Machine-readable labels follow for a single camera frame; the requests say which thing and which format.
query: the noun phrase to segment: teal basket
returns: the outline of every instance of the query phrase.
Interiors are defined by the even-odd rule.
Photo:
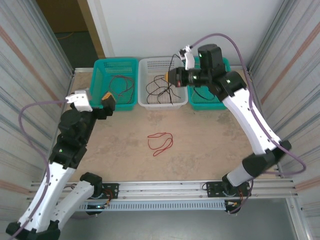
[[[195,68],[199,68],[199,57],[195,57]],[[225,70],[230,72],[230,64],[228,59],[223,58],[223,63],[225,64]],[[226,106],[219,101],[219,99],[212,95],[209,92],[207,86],[196,87],[195,90],[199,95],[203,96],[204,98],[200,97],[195,91],[193,86],[188,86],[188,99],[189,102],[194,110],[224,110]]]
[[[131,57],[95,61],[90,86],[91,107],[102,109],[101,98],[110,92],[115,98],[116,111],[131,111],[138,99],[138,64],[138,60]]]

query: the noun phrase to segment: black wire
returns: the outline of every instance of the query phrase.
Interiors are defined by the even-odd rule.
[[[169,72],[170,69],[171,69],[171,65],[172,65],[172,62],[173,62],[175,56],[176,56],[177,58],[179,58],[179,56],[178,56],[177,54],[173,54],[173,55],[172,55],[171,61],[170,61],[170,64],[169,64],[169,70],[168,70],[168,72]],[[156,81],[158,81],[158,80],[163,80],[164,82],[167,83],[167,86],[160,86],[160,85],[158,85],[158,83],[156,82]],[[158,88],[157,88],[156,90],[152,91],[152,92],[149,92],[149,91],[148,91],[148,86],[151,85],[151,84],[156,84]],[[165,76],[164,76],[164,75],[157,75],[157,76],[155,76],[154,79],[153,79],[153,81],[150,82],[150,83],[148,83],[148,84],[145,86],[145,90],[146,90],[146,92],[148,93],[148,96],[146,97],[146,102],[147,102],[148,104],[150,104],[149,101],[148,101],[149,97],[150,97],[150,96],[157,96],[157,101],[158,101],[159,104],[161,104],[161,102],[160,102],[160,100],[159,100],[159,97],[161,97],[163,94],[167,93],[167,94],[169,94],[170,103],[173,105],[171,94],[173,94],[174,96],[176,96],[176,97],[178,97],[178,98],[180,98],[180,99],[181,99],[181,97],[179,97],[178,95],[176,95],[176,94],[174,93],[174,91],[171,89],[171,86],[172,86],[172,84],[170,84],[169,82],[167,82],[167,81],[165,80]],[[161,91],[160,93],[154,93],[154,92],[156,92],[156,91],[158,91],[159,89],[162,89],[162,88],[165,88],[165,89],[164,89],[163,91]]]
[[[202,190],[204,190],[204,191],[208,191],[208,190],[210,190],[210,189],[213,189],[212,187],[211,188],[206,188],[206,189],[204,189],[204,186],[206,185],[207,183],[205,182],[203,185],[202,185]]]
[[[115,103],[117,104],[119,98],[120,98],[120,97],[123,97],[122,94],[124,94],[124,93],[126,93],[126,92],[128,92],[128,91],[130,91],[130,90],[132,89],[132,92],[131,92],[131,95],[130,95],[130,99],[129,99],[129,101],[126,103],[126,104],[129,104],[129,103],[131,102],[132,97],[133,97],[134,92],[135,92],[135,82],[134,82],[134,80],[133,80],[131,77],[123,76],[123,75],[112,75],[111,77],[113,77],[113,78],[112,78],[112,79],[110,80],[110,82],[109,82],[108,91],[111,92],[113,95],[117,95],[117,99],[116,99]],[[115,79],[124,79],[124,81],[125,81],[125,90],[123,90],[123,91],[120,92],[120,93],[116,93],[115,91],[113,91],[113,90],[111,89],[111,84],[112,84],[112,82],[113,82]]]
[[[212,101],[212,100],[214,100],[214,99],[215,99],[215,96],[213,96],[213,98],[212,98],[212,99],[209,99],[209,98],[206,98],[206,97],[202,96],[200,93],[198,93],[198,91],[196,90],[196,88],[195,88],[195,87],[193,87],[193,91],[195,92],[195,94],[197,94],[200,98],[202,98],[202,99],[204,99],[204,100]]]

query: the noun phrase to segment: white wall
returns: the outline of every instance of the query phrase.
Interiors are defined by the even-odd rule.
[[[88,0],[107,57],[171,56],[210,33],[230,36],[248,63],[283,0]],[[232,65],[229,42],[213,37]]]

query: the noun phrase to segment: red string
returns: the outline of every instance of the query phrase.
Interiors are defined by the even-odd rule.
[[[168,137],[164,143],[160,146],[160,147],[156,147],[156,148],[152,148],[150,146],[150,143],[149,143],[149,139],[157,139],[157,138],[161,138],[162,136],[164,135],[170,135],[170,137]],[[152,135],[149,135],[148,136],[148,146],[151,150],[156,150],[154,153],[153,153],[153,156],[156,157],[158,156],[159,154],[163,153],[165,150],[169,149],[172,147],[172,145],[174,144],[174,137],[173,135],[170,133],[170,132],[158,132],[158,133],[155,133],[155,134],[152,134]]]

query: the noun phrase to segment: plastic basket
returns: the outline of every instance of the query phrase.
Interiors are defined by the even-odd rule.
[[[138,65],[138,60],[131,57],[95,61],[90,86],[90,105],[93,108],[103,108],[101,98],[106,92],[111,92],[115,98],[116,111],[131,111],[137,104]],[[114,78],[117,75],[129,77],[133,83],[121,77]]]
[[[199,68],[199,57],[195,57],[195,67]],[[223,63],[225,64],[225,70],[229,72],[230,64],[228,59],[223,58]],[[202,97],[200,97],[195,91],[193,86],[188,86],[188,98],[189,102],[194,110],[224,110],[226,106],[219,101],[219,99],[212,95],[209,92],[207,86],[196,87],[195,90],[199,93]]]
[[[170,87],[173,93],[180,97],[179,98],[171,94],[172,104],[170,103],[170,96],[168,93],[165,93],[160,97],[157,95],[150,95],[148,97],[149,94],[146,90],[147,84],[151,83],[155,76],[164,75],[169,70],[170,62],[171,57],[145,58],[139,62],[138,103],[149,111],[179,109],[182,105],[185,105],[188,102],[188,90],[186,87]],[[170,69],[183,66],[183,62],[179,58],[174,57]],[[168,86],[167,82],[161,80],[157,81],[157,84],[161,87]],[[152,83],[148,86],[148,91],[151,93],[157,88],[158,86]]]

